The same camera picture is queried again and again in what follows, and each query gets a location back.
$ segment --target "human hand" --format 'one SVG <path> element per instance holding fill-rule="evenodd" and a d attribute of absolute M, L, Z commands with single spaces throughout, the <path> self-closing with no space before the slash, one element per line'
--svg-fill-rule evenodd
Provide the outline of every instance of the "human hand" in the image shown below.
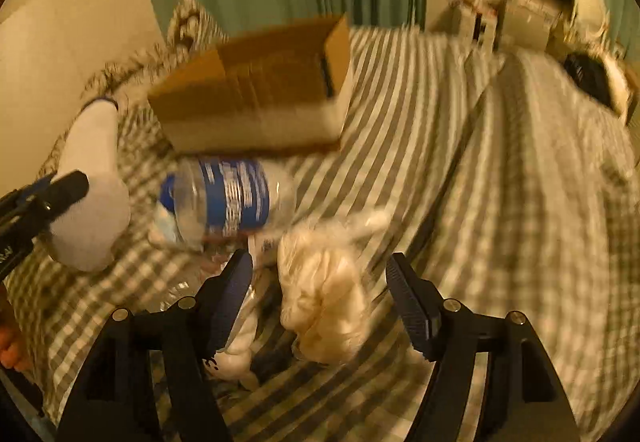
<path fill-rule="evenodd" d="M 5 368 L 24 372 L 31 368 L 24 336 L 15 320 L 14 309 L 7 297 L 4 284 L 0 283 L 0 363 Z"/>

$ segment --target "cardboard box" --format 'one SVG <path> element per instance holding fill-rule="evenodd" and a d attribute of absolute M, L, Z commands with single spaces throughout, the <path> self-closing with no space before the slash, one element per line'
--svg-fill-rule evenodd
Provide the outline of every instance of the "cardboard box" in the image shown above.
<path fill-rule="evenodd" d="M 346 16 L 247 34 L 174 70 L 149 93 L 181 153 L 337 149 L 351 101 Z"/>

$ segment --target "bed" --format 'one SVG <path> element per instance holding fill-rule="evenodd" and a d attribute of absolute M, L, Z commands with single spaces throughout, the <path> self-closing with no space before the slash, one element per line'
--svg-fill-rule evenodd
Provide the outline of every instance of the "bed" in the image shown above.
<path fill-rule="evenodd" d="M 116 262 L 99 274 L 78 274 L 36 245 L 6 280 L 55 423 L 111 311 L 143 309 L 189 262 L 146 240 L 159 185 L 176 157 L 150 108 L 134 99 L 222 37 L 196 0 L 181 0 L 166 48 L 107 65 L 83 94 L 124 103 L 118 164 L 132 219 L 116 244 Z M 235 440 L 404 440 L 431 365 L 411 348 L 384 265 L 411 244 L 471 114 L 473 132 L 434 240 L 420 246 L 414 267 L 476 313 L 522 310 L 549 352 L 583 440 L 598 440 L 640 379 L 640 190 L 622 123 L 543 55 L 484 54 L 411 28 L 353 28 L 351 50 L 354 93 L 341 151 L 282 163 L 298 185 L 297 219 L 373 205 L 393 213 L 386 232 L 360 245 L 374 282 L 375 328 L 350 364 L 297 361 L 273 288 L 253 346 L 261 387 L 212 383 Z M 41 174 L 55 169 L 63 142 Z M 473 438 L 484 362 L 479 358 L 459 440 Z M 161 361 L 154 377 L 170 440 Z"/>

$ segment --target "metal pin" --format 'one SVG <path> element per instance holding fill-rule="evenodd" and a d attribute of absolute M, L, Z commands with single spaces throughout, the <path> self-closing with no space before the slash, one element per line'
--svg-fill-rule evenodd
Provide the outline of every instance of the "metal pin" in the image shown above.
<path fill-rule="evenodd" d="M 452 298 L 444 300 L 443 306 L 444 310 L 448 310 L 449 312 L 458 312 L 462 308 L 460 301 Z"/>
<path fill-rule="evenodd" d="M 518 312 L 517 310 L 509 312 L 507 314 L 507 317 L 510 321 L 516 323 L 517 325 L 523 325 L 527 322 L 527 317 L 522 312 Z"/>
<path fill-rule="evenodd" d="M 178 307 L 182 310 L 189 310 L 196 306 L 196 299 L 191 296 L 183 297 L 180 301 L 178 301 Z"/>
<path fill-rule="evenodd" d="M 111 314 L 113 320 L 118 322 L 124 321 L 128 316 L 129 312 L 127 312 L 127 310 L 124 308 L 118 308 L 113 314 Z"/>

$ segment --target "clear plastic bottle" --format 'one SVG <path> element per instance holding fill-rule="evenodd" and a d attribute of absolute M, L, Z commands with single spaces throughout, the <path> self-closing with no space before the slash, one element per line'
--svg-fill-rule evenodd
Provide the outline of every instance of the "clear plastic bottle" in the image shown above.
<path fill-rule="evenodd" d="M 286 228 L 296 211 L 296 189 L 273 162 L 184 159 L 175 173 L 174 202 L 180 235 L 199 247 Z"/>

